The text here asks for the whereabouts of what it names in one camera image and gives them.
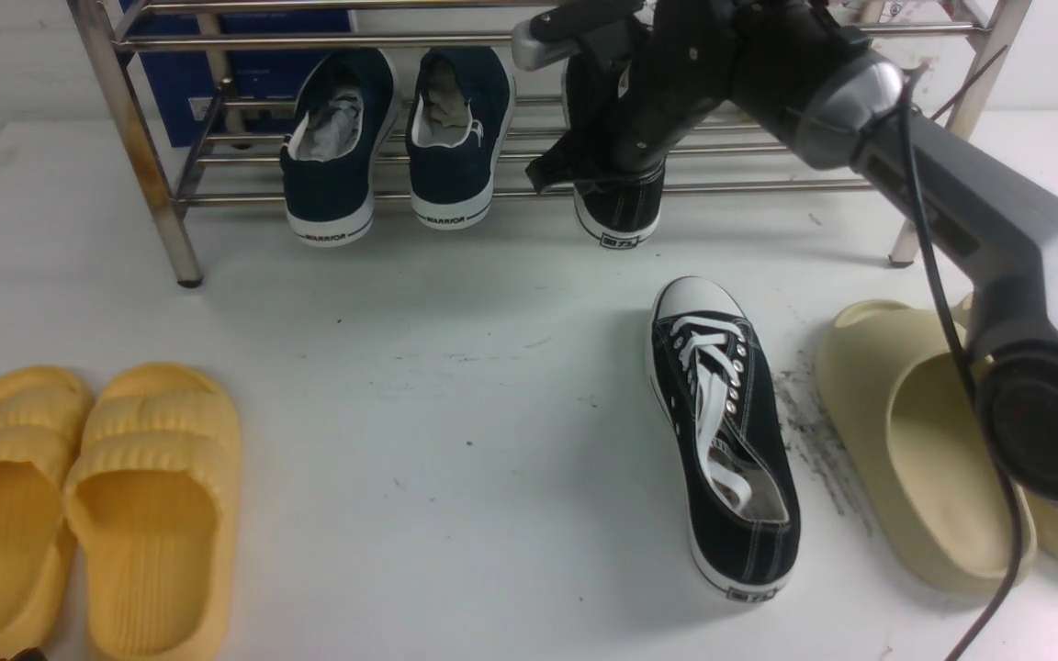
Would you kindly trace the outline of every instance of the shoe rack leg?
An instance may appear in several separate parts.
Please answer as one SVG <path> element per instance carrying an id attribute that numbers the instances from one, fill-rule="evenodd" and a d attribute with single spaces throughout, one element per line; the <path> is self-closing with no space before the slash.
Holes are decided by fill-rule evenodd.
<path id="1" fill-rule="evenodd" d="M 92 62 L 96 82 L 105 94 L 108 112 L 113 116 L 117 133 L 122 135 L 129 162 L 146 205 L 152 215 L 158 235 L 169 256 L 174 276 L 182 288 L 194 289 L 202 283 L 202 271 L 194 255 L 190 238 L 185 233 L 184 210 L 174 204 L 165 170 L 158 158 L 149 126 L 135 100 L 133 80 L 129 78 L 126 63 L 113 51 L 113 24 L 102 0 L 67 0 L 68 8 L 80 33 L 88 59 Z"/>
<path id="2" fill-rule="evenodd" d="M 1032 8 L 1032 0 L 999 0 L 999 4 L 995 7 L 995 14 L 990 18 L 990 34 L 987 34 L 985 38 L 971 41 L 978 55 L 974 55 L 973 63 L 970 65 L 970 71 L 966 74 L 966 78 L 981 70 L 983 65 L 990 61 L 996 53 L 1003 49 L 1010 50 L 1015 45 L 1015 38 L 1020 34 L 1020 26 L 1023 24 L 1023 18 L 1027 16 L 1029 8 Z M 967 12 L 969 12 L 967 16 L 973 16 L 978 13 L 969 7 L 967 7 Z M 970 88 L 970 91 L 966 92 L 966 96 L 963 96 L 962 100 L 953 106 L 950 120 L 945 127 L 954 135 L 966 140 L 970 139 L 974 126 L 978 126 L 978 121 L 982 117 L 983 110 L 986 109 L 986 102 L 990 99 L 990 92 L 993 91 L 995 82 L 999 79 L 999 72 L 1003 71 L 1007 54 L 1010 53 L 1007 52 L 1000 56 L 999 61 L 991 65 L 990 71 L 983 74 L 982 78 L 978 79 L 978 82 Z M 906 268 L 914 262 L 918 250 L 916 229 L 912 226 L 912 221 L 906 220 L 904 226 L 900 226 L 900 234 L 897 235 L 893 252 L 889 253 L 889 263 L 895 268 Z"/>

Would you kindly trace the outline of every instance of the shoelace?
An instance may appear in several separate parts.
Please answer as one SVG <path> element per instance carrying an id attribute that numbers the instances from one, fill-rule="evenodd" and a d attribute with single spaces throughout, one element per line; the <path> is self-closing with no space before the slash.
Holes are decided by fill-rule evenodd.
<path id="1" fill-rule="evenodd" d="M 692 338 L 686 343 L 683 336 L 677 333 L 680 328 L 688 325 L 716 328 L 723 333 L 700 335 L 693 332 Z M 729 336 L 726 333 L 737 337 L 735 352 L 738 356 L 746 357 L 748 354 L 746 334 L 740 326 L 700 316 L 683 316 L 672 324 L 672 335 L 676 337 L 672 341 L 672 348 L 679 350 L 680 365 L 688 373 L 689 386 L 696 386 L 696 456 L 700 470 L 709 477 L 709 485 L 713 489 L 713 493 L 728 502 L 732 510 L 738 512 L 746 508 L 753 490 L 750 489 L 746 477 L 709 457 L 709 451 L 713 447 L 713 440 L 716 439 L 724 417 L 737 414 L 735 402 L 741 398 L 741 373 L 746 371 L 742 361 L 730 360 L 722 351 L 720 347 L 729 344 Z M 710 372 L 709 368 L 700 363 L 701 356 L 716 361 L 729 377 L 729 384 L 726 384 L 717 373 Z M 732 494 L 723 493 L 722 485 Z"/>

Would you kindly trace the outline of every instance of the heel label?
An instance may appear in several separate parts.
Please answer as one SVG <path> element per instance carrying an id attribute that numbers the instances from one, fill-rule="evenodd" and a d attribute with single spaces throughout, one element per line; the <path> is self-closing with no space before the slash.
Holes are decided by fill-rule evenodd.
<path id="1" fill-rule="evenodd" d="M 632 247 L 637 247 L 641 242 L 642 241 L 638 237 L 620 239 L 612 237 L 609 234 L 604 234 L 603 237 L 599 239 L 600 246 L 609 247 L 612 251 L 630 251 Z"/>

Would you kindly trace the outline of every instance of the sneaker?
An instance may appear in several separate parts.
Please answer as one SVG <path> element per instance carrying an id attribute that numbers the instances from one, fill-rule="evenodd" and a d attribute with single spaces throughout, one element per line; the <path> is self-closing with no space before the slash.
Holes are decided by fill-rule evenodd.
<path id="1" fill-rule="evenodd" d="M 423 55 L 407 122 L 411 205 L 423 225 L 463 229 L 488 214 L 515 105 L 512 72 L 491 49 Z"/>
<path id="2" fill-rule="evenodd" d="M 735 602 L 766 602 L 798 554 L 795 482 L 753 326 L 712 281 L 660 290 L 647 377 L 676 433 L 697 568 Z"/>
<path id="3" fill-rule="evenodd" d="M 399 74 L 382 51 L 336 51 L 296 96 L 280 166 L 289 225 L 310 246 L 343 246 L 373 222 L 373 160 L 399 116 Z"/>
<path id="4" fill-rule="evenodd" d="M 562 113 L 566 126 L 579 126 L 588 113 L 601 112 L 622 96 L 630 84 L 631 68 L 601 74 L 582 55 L 568 59 L 562 70 Z M 617 82 L 601 80 L 603 75 Z M 659 222 L 659 200 L 664 190 L 664 166 L 638 184 L 617 191 L 599 192 L 588 184 L 574 186 L 574 209 L 579 225 L 602 247 L 625 251 L 651 237 Z"/>

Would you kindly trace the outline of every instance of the shoe rack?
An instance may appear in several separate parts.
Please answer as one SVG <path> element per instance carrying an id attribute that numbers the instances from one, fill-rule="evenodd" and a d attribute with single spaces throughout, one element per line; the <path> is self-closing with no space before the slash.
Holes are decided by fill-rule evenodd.
<path id="1" fill-rule="evenodd" d="M 197 288 L 202 283 L 202 269 L 194 254 L 189 234 L 185 229 L 185 215 L 195 206 L 247 206 L 281 205 L 285 197 L 276 191 L 200 194 L 199 184 L 205 171 L 225 167 L 277 167 L 276 154 L 227 154 L 215 153 L 220 145 L 280 145 L 281 134 L 248 133 L 243 115 L 260 110 L 290 112 L 294 102 L 287 99 L 249 99 L 240 96 L 233 82 L 226 52 L 230 51 L 272 51 L 272 50 L 330 50 L 352 47 L 377 47 L 377 49 L 425 49 L 432 45 L 492 45 L 509 43 L 509 31 L 505 32 L 455 32 L 455 33 L 339 33 L 339 34 L 223 34 L 219 29 L 218 16 L 234 13 L 290 12 L 303 10 L 440 10 L 440 8 L 508 8 L 542 7 L 555 3 L 547 0 L 139 0 L 125 12 L 121 20 L 113 21 L 105 2 L 108 0 L 67 0 L 68 7 L 84 41 L 88 58 L 101 91 L 116 124 L 116 129 L 125 143 L 129 161 L 142 186 L 142 192 L 154 226 L 163 240 L 165 254 L 174 269 L 179 284 Z M 1016 35 L 1020 32 L 1033 0 L 997 0 L 995 12 L 987 13 L 978 0 L 956 0 L 949 11 L 950 20 L 943 22 L 915 22 L 915 24 L 861 24 L 861 29 L 875 38 L 966 38 L 975 52 L 973 63 L 967 72 L 967 79 L 981 70 L 983 65 L 1000 51 L 1010 50 Z M 874 16 L 877 12 L 865 12 Z M 148 37 L 142 35 L 144 22 L 156 16 L 182 16 L 193 14 L 198 19 L 197 35 L 176 35 L 176 37 Z M 129 77 L 129 65 L 134 54 L 149 52 L 202 51 L 211 65 L 215 92 L 206 110 L 205 130 L 189 149 L 184 168 L 176 184 L 165 176 L 163 160 L 152 142 L 149 126 L 144 118 L 142 106 L 135 97 L 133 82 Z M 969 93 L 952 109 L 948 124 L 962 137 L 969 137 L 978 118 L 982 115 L 987 97 L 990 96 L 1000 68 L 1006 58 L 1004 52 L 995 65 L 970 88 Z M 517 105 L 561 106 L 561 96 L 518 96 Z M 562 134 L 557 129 L 511 129 L 508 140 L 553 140 Z M 713 145 L 678 146 L 672 158 L 697 157 L 754 157 L 761 154 L 785 153 L 780 143 L 729 142 L 729 136 L 761 134 L 762 130 L 751 122 L 706 122 L 697 127 L 698 135 L 720 136 L 720 143 Z M 391 139 L 402 139 L 400 131 Z M 499 160 L 503 163 L 528 163 L 537 155 L 536 150 L 505 148 Z M 403 164 L 407 157 L 402 154 L 382 155 L 380 164 Z M 870 185 L 859 179 L 816 179 L 798 181 L 750 181 L 750 183 L 718 184 L 669 184 L 664 196 L 722 196 L 722 194 L 803 191 L 868 191 Z M 546 191 L 543 197 L 567 197 L 567 189 Z M 532 189 L 507 188 L 494 194 L 498 199 L 537 198 Z M 377 200 L 406 200 L 407 191 L 377 191 Z M 273 217 L 282 218 L 281 213 Z M 894 267 L 907 267 L 916 255 L 916 237 L 910 222 L 906 221 L 889 259 Z"/>

